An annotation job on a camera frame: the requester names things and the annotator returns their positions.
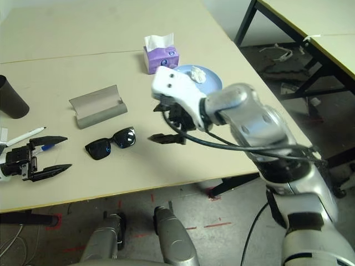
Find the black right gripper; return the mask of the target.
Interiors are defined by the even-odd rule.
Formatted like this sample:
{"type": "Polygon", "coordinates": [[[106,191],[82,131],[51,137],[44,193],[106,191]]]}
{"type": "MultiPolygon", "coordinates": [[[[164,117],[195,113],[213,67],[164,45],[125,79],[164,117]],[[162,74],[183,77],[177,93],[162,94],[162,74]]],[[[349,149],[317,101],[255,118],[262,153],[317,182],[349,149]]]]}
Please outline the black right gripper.
{"type": "MultiPolygon", "coordinates": [[[[160,103],[153,109],[153,112],[168,112],[170,122],[182,131],[196,130],[191,116],[172,97],[161,96],[160,103]]],[[[186,144],[186,138],[179,134],[153,134],[148,140],[159,144],[186,144]]]]}

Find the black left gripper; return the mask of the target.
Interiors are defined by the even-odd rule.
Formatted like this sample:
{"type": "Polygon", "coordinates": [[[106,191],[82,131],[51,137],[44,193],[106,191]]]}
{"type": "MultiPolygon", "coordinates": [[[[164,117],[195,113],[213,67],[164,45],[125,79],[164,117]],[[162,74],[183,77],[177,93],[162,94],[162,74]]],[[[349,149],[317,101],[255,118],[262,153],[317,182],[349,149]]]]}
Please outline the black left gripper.
{"type": "Polygon", "coordinates": [[[56,165],[44,168],[37,172],[37,158],[33,155],[35,147],[56,145],[66,141],[67,137],[43,136],[29,140],[29,144],[12,149],[6,153],[5,162],[2,163],[4,177],[21,176],[23,181],[37,182],[54,177],[72,166],[72,164],[56,165]]]}

